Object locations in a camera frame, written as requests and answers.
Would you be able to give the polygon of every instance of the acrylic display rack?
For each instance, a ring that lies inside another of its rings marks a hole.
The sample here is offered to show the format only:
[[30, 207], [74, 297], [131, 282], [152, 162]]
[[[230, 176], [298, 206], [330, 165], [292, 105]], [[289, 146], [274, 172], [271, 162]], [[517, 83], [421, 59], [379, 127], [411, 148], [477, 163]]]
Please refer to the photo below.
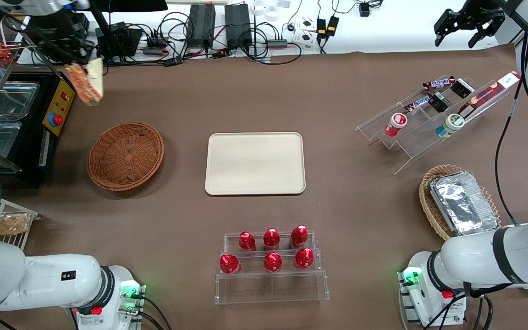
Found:
[[[297, 249], [290, 249], [290, 232], [279, 232], [279, 249], [263, 249], [263, 233], [253, 234], [256, 251], [243, 251], [239, 248], [239, 234], [226, 234], [222, 247], [223, 254], [233, 254], [242, 265], [238, 274], [226, 274], [217, 267], [215, 275], [216, 305], [231, 303], [271, 303], [283, 301], [329, 300], [327, 271], [318, 247], [315, 233], [310, 232], [306, 246], [314, 252], [314, 265], [304, 271], [293, 267]], [[270, 273], [264, 269], [264, 256], [276, 252], [282, 257], [279, 272]]]
[[[442, 76], [437, 80], [448, 78], [448, 76]], [[424, 96], [427, 96], [427, 90], [422, 88], [408, 96], [408, 98], [394, 104], [392, 107], [389, 107], [378, 115], [375, 115], [375, 117], [369, 121], [359, 125], [356, 128], [356, 131], [364, 134], [364, 136], [371, 143], [380, 140], [388, 149], [391, 149], [394, 146], [398, 146], [400, 149], [402, 149], [409, 159], [398, 169], [398, 171], [394, 173], [394, 175], [396, 175], [412, 162], [423, 157], [425, 154], [431, 151], [431, 149], [433, 149], [435, 146], [438, 146], [438, 144], [442, 143], [444, 140], [453, 138], [453, 136], [449, 138], [441, 138], [435, 133], [435, 130], [440, 127], [444, 121], [446, 121], [448, 115], [457, 113], [461, 106], [473, 98], [473, 96], [482, 92], [484, 89], [496, 82], [490, 81], [483, 86], [479, 86], [470, 78], [462, 79], [475, 89], [474, 92], [471, 92], [470, 95], [463, 99], [457, 96], [457, 94], [449, 88], [439, 89], [431, 92], [431, 94], [440, 92], [452, 103], [452, 105], [442, 113], [438, 113], [429, 103], [425, 103], [422, 106], [417, 107], [410, 113], [404, 109], [404, 106], [415, 102]], [[465, 119], [464, 127], [474, 119], [477, 119], [482, 113], [484, 113], [484, 111], [493, 106], [496, 102], [507, 96], [507, 91], [509, 89], [510, 88], [507, 88], [501, 91], [499, 94], [493, 96], [486, 103], [478, 107], [468, 118]], [[384, 133], [384, 127], [388, 125], [390, 117], [397, 112], [404, 113], [407, 116], [407, 124], [398, 132], [396, 136], [388, 136]]]

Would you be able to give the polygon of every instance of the foil container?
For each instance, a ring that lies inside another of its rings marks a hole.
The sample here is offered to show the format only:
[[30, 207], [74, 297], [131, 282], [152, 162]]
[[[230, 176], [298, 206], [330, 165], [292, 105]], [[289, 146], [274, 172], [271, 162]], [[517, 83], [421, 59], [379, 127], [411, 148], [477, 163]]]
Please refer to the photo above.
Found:
[[500, 227], [472, 172], [434, 178], [429, 182], [429, 191], [455, 236]]

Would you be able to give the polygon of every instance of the brown tabletop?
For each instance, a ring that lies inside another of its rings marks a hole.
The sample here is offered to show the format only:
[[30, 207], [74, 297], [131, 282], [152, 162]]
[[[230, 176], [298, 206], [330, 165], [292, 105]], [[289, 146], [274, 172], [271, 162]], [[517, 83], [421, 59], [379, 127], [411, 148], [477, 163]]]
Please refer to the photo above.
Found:
[[[123, 265], [148, 285], [174, 330], [400, 330], [396, 270], [419, 251], [443, 243], [429, 226], [418, 185], [434, 165], [473, 171], [503, 223], [494, 182], [494, 151], [511, 99], [462, 129], [399, 175], [400, 150], [368, 145], [354, 129], [441, 75], [479, 84], [516, 69], [512, 46], [466, 52], [304, 56], [289, 65], [247, 59], [189, 60], [183, 65], [111, 68], [98, 106], [77, 102], [63, 130], [51, 178], [40, 190], [5, 198], [40, 212], [25, 253], [83, 253]], [[112, 194], [88, 178], [97, 136], [124, 121], [163, 134], [164, 163], [129, 194]], [[218, 132], [299, 132], [307, 188], [299, 196], [210, 197], [204, 190], [207, 140]], [[528, 101], [522, 94], [500, 156], [507, 204], [528, 222]], [[226, 232], [317, 233], [331, 300], [214, 305], [214, 275]], [[528, 291], [490, 295], [492, 329], [528, 329]], [[472, 327], [476, 301], [469, 302]], [[22, 329], [71, 329], [58, 307], [0, 313]]]

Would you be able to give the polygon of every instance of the red switch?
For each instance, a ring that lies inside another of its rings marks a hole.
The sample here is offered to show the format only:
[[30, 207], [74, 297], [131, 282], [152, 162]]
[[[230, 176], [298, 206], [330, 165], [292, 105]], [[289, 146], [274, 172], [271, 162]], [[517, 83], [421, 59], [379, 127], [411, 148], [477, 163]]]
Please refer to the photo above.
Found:
[[62, 115], [52, 115], [52, 123], [54, 125], [60, 126], [65, 120], [62, 118]]
[[101, 312], [103, 312], [103, 307], [93, 307], [93, 308], [91, 308], [91, 314], [93, 314], [93, 315], [101, 315]]
[[453, 292], [449, 290], [441, 291], [441, 295], [444, 296], [444, 299], [453, 298]]

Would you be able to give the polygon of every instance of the wicker basket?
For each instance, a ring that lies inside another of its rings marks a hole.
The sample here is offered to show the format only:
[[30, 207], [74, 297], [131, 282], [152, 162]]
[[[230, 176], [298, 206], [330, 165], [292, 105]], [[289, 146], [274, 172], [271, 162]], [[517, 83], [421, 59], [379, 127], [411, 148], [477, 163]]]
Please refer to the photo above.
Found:
[[[423, 177], [423, 181], [421, 181], [421, 185], [419, 186], [419, 200], [421, 200], [421, 206], [423, 207], [423, 211], [425, 211], [425, 214], [427, 215], [427, 220], [429, 220], [429, 223], [431, 224], [431, 227], [435, 229], [435, 232], [437, 232], [437, 234], [441, 236], [441, 238], [443, 238], [445, 241], [448, 240], [451, 236], [453, 236], [453, 234], [451, 230], [449, 230], [448, 224], [444, 219], [444, 216], [441, 214], [439, 207], [437, 206], [437, 204], [435, 204], [435, 201], [433, 200], [433, 196], [431, 196], [431, 193], [429, 192], [427, 184], [434, 178], [452, 175], [453, 173], [460, 172], [461, 170], [461, 167], [456, 165], [436, 166], [429, 170], [427, 174], [425, 174], [425, 177]], [[480, 189], [482, 189], [484, 197], [486, 197], [486, 200], [488, 200], [488, 203], [492, 207], [492, 211], [496, 215], [498, 223], [500, 223], [501, 219], [498, 216], [498, 211], [496, 209], [496, 206], [494, 205], [494, 202], [492, 201], [492, 198], [490, 198], [490, 194], [486, 192], [486, 189], [484, 189], [484, 187], [480, 186]]]
[[160, 167], [164, 142], [144, 123], [122, 123], [101, 134], [88, 153], [88, 176], [97, 186], [123, 192], [146, 182]]

